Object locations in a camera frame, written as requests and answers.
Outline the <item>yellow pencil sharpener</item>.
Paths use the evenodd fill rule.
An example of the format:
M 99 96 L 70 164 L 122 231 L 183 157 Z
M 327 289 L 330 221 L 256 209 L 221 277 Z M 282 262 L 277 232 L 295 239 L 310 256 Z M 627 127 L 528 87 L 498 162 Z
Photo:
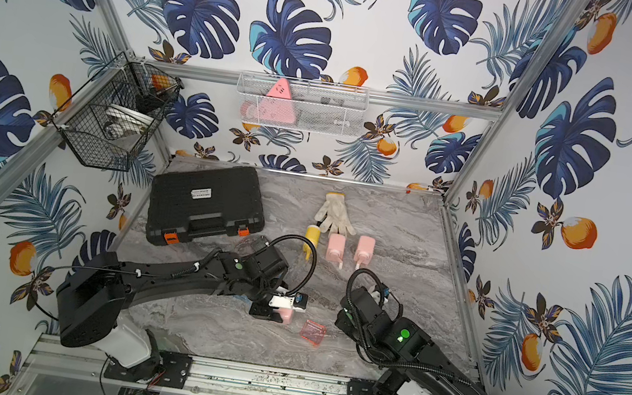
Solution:
M 313 258 L 313 250 L 317 249 L 319 245 L 319 239 L 321 237 L 321 229 L 318 225 L 309 225 L 307 227 L 305 236 L 309 243 L 303 244 L 303 253 L 306 261 L 310 261 Z

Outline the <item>pink pencil sharpener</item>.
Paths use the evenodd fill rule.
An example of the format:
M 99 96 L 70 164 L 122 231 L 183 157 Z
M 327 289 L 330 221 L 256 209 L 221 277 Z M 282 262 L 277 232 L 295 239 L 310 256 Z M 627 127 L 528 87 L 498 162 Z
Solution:
M 293 316 L 295 315 L 295 311 L 294 309 L 286 309 L 286 308 L 280 308 L 277 309 L 277 313 L 279 314 L 282 324 L 284 325 L 289 325 L 292 323 L 293 321 Z
M 328 238 L 326 248 L 326 261 L 336 265 L 339 269 L 343 267 L 344 253 L 346 247 L 346 237 L 340 234 L 331 233 Z
M 366 268 L 374 257 L 376 249 L 376 239 L 368 236 L 361 236 L 355 249 L 354 262 L 356 269 Z

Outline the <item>pink clear sharpener tray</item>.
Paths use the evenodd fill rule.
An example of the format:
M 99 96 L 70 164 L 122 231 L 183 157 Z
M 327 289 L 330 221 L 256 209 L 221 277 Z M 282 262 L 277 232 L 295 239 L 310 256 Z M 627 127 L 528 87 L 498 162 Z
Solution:
M 327 328 L 313 320 L 306 320 L 300 330 L 300 336 L 313 347 L 319 347 L 326 336 Z

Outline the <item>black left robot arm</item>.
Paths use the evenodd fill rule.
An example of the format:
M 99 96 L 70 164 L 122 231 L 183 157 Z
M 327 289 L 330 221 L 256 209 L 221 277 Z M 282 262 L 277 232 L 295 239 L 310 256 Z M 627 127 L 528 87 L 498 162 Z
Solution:
M 282 241 L 302 242 L 309 250 L 309 269 L 304 279 L 287 287 L 288 262 L 278 250 Z M 189 295 L 245 297 L 250 315 L 282 323 L 280 311 L 304 308 L 302 288 L 317 266 L 317 249 L 308 238 L 283 235 L 252 254 L 239 255 L 215 249 L 203 259 L 184 263 L 136 263 L 121 261 L 104 252 L 70 274 L 56 291 L 61 345 L 86 347 L 103 341 L 115 330 L 122 310 L 135 304 Z

